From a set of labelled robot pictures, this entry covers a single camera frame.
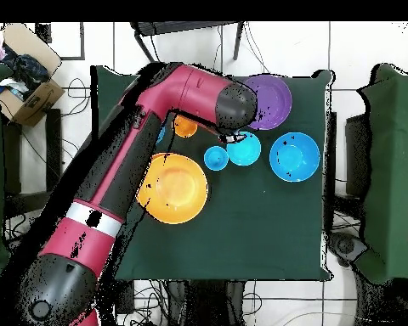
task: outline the orange bowl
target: orange bowl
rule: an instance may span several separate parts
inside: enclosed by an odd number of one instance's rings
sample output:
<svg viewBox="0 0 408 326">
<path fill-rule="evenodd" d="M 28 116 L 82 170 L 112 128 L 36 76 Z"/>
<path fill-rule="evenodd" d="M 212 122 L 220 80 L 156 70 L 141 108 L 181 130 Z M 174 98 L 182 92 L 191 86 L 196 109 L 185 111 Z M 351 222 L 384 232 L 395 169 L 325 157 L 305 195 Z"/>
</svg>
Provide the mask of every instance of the orange bowl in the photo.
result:
<svg viewBox="0 0 408 326">
<path fill-rule="evenodd" d="M 180 224 L 200 213 L 207 200 L 204 171 L 178 154 L 153 155 L 137 200 L 160 222 Z"/>
<path fill-rule="evenodd" d="M 196 133 L 198 124 L 196 122 L 185 118 L 184 116 L 177 115 L 173 121 L 174 130 L 181 138 L 190 138 Z"/>
</svg>

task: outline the blue bowl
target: blue bowl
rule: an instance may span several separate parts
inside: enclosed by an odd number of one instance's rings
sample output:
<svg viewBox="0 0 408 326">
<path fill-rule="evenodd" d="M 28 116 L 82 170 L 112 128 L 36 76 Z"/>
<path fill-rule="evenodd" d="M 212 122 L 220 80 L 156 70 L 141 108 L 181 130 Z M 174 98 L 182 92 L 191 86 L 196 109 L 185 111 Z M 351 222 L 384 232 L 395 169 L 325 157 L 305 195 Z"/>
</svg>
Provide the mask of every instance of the blue bowl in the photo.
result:
<svg viewBox="0 0 408 326">
<path fill-rule="evenodd" d="M 248 166 L 257 161 L 262 151 L 262 145 L 258 138 L 250 132 L 240 132 L 240 135 L 246 135 L 239 143 L 227 144 L 227 153 L 229 159 L 239 166 Z"/>
<path fill-rule="evenodd" d="M 163 135 L 165 135 L 165 131 L 166 131 L 165 127 L 163 127 L 163 128 L 160 130 L 160 132 L 159 132 L 159 137 L 157 138 L 156 144 L 158 144 L 158 143 L 161 142 L 161 140 L 163 139 Z"/>
<path fill-rule="evenodd" d="M 228 154 L 220 146 L 212 146 L 204 154 L 204 163 L 210 170 L 222 170 L 228 164 Z"/>
<path fill-rule="evenodd" d="M 320 151 L 310 136 L 289 132 L 274 142 L 269 161 L 277 177 L 295 183 L 307 180 L 315 173 L 320 163 Z"/>
</svg>

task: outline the white band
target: white band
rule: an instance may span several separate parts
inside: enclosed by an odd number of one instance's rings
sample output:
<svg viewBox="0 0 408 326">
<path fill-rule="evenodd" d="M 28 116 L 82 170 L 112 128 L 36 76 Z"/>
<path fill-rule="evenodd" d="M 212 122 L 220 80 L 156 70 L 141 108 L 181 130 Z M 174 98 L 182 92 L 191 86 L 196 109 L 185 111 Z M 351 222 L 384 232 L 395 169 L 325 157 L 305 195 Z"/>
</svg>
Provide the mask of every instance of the white band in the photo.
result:
<svg viewBox="0 0 408 326">
<path fill-rule="evenodd" d="M 66 217 L 87 226 L 86 221 L 89 219 L 89 216 L 93 211 L 94 209 L 89 206 L 73 202 L 66 213 Z M 116 219 L 101 213 L 99 224 L 92 228 L 115 238 L 121 228 L 121 223 Z"/>
</svg>

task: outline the cardboard box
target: cardboard box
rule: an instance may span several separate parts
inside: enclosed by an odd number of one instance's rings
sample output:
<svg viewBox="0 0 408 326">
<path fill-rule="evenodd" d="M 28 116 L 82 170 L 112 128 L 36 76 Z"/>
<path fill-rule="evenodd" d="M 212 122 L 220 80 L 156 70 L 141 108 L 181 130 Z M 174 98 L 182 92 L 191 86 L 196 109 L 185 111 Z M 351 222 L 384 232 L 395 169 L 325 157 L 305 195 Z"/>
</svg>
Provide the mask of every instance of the cardboard box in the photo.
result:
<svg viewBox="0 0 408 326">
<path fill-rule="evenodd" d="M 18 55 L 29 54 L 50 75 L 50 80 L 42 83 L 24 103 L 8 89 L 0 93 L 0 100 L 6 104 L 1 104 L 2 113 L 8 119 L 21 125 L 35 126 L 65 92 L 51 79 L 61 64 L 60 57 L 24 24 L 6 26 L 3 36 L 4 42 Z"/>
</svg>

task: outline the chair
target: chair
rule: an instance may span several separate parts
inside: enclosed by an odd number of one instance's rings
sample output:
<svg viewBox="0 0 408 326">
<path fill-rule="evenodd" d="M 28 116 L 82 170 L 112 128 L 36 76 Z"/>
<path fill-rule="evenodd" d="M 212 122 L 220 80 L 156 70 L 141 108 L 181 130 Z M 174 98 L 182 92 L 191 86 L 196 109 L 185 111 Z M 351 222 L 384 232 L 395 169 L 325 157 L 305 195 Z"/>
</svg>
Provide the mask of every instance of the chair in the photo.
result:
<svg viewBox="0 0 408 326">
<path fill-rule="evenodd" d="M 154 35 L 167 34 L 176 31 L 186 31 L 201 29 L 203 27 L 220 26 L 227 24 L 237 24 L 237 33 L 235 36 L 235 52 L 233 59 L 237 60 L 239 54 L 239 45 L 241 44 L 241 32 L 245 21 L 160 21 L 160 22 L 130 22 L 134 29 L 134 38 L 140 48 L 144 51 L 150 62 L 155 62 L 150 51 L 145 46 L 142 37 L 152 37 Z"/>
</svg>

